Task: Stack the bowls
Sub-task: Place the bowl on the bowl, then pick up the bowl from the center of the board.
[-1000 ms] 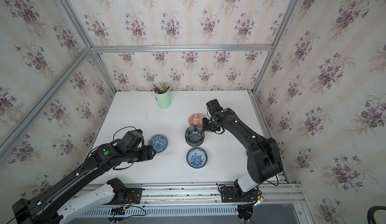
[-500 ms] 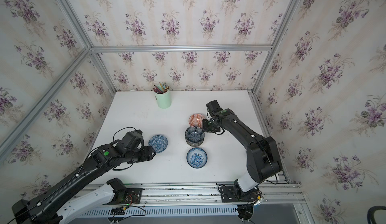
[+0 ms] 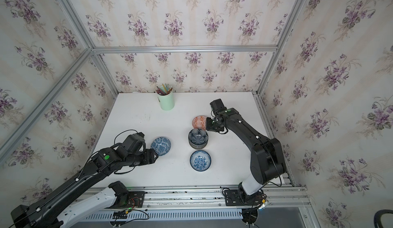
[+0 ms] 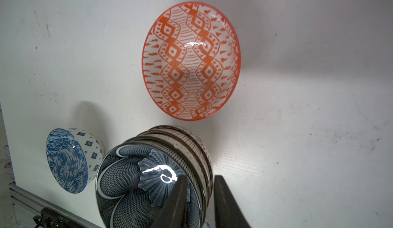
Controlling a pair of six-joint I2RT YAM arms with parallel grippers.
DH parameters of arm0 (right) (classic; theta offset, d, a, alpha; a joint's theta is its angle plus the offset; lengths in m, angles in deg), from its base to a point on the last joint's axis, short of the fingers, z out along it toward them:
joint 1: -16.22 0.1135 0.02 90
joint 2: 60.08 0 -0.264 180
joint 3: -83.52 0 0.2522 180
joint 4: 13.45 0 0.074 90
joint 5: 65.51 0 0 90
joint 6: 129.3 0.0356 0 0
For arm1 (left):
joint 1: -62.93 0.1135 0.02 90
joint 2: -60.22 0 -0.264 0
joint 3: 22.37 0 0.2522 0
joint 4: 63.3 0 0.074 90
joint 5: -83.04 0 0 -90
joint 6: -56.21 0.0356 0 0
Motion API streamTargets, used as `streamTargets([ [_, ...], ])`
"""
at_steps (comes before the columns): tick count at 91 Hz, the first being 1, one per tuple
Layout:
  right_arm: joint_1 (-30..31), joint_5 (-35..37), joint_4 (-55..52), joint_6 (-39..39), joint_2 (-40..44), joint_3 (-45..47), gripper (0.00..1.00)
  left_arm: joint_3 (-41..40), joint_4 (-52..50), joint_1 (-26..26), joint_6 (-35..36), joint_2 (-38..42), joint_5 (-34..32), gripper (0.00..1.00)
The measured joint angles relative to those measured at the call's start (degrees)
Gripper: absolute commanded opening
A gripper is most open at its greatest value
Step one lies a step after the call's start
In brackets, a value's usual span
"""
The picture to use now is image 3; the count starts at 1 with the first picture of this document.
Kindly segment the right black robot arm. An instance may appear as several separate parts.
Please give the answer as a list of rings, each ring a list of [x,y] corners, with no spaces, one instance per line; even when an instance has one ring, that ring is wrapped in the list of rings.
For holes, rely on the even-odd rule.
[[[239,195],[249,197],[287,171],[278,139],[270,139],[259,133],[236,109],[225,107],[221,99],[212,101],[210,107],[213,116],[206,119],[206,130],[219,134],[232,131],[250,150],[251,175],[239,184]]]

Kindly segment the orange diamond pattern bowl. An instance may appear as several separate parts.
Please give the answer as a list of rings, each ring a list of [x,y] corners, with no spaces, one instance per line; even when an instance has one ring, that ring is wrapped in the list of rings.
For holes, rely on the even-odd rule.
[[[193,118],[192,120],[192,126],[194,129],[202,129],[206,130],[206,120],[207,117],[204,115],[199,115]]]

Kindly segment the green triangle pattern bowl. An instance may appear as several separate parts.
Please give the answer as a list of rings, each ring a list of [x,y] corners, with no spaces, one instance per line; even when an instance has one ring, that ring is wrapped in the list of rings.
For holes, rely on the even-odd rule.
[[[207,143],[203,143],[203,144],[198,145],[198,144],[194,144],[192,142],[189,142],[189,144],[190,144],[190,146],[206,146],[207,145]]]

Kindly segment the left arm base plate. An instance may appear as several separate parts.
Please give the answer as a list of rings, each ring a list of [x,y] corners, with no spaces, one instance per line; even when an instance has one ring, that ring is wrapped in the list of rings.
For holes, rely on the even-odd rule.
[[[118,206],[121,209],[141,208],[144,203],[144,197],[144,191],[132,191],[128,194],[122,194]]]

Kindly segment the blue floral bowl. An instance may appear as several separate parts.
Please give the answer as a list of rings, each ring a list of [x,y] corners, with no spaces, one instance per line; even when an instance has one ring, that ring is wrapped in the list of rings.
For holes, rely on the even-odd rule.
[[[197,150],[191,154],[189,162],[194,170],[203,172],[210,168],[211,156],[207,151]]]

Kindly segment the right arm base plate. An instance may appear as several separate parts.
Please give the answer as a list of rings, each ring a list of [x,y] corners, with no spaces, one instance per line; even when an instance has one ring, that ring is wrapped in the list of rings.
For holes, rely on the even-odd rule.
[[[225,206],[234,207],[234,206],[253,206],[258,207],[267,202],[267,196],[263,193],[262,190],[257,191],[256,193],[248,196],[238,189],[229,189],[224,188],[221,191],[222,195],[225,199]]]

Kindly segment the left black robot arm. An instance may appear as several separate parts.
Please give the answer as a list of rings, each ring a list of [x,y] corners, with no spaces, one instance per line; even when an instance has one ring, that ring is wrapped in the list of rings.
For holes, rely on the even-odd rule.
[[[144,134],[130,134],[122,143],[100,149],[85,165],[60,187],[30,205],[19,205],[11,212],[15,228],[65,227],[66,208],[95,184],[125,166],[154,164],[158,159],[154,149],[147,149]]]

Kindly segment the dark navy patterned bowl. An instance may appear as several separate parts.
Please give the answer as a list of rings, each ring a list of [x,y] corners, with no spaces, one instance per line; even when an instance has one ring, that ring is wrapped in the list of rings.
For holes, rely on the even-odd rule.
[[[208,134],[202,129],[193,129],[188,134],[188,140],[194,144],[203,144],[208,142]]]

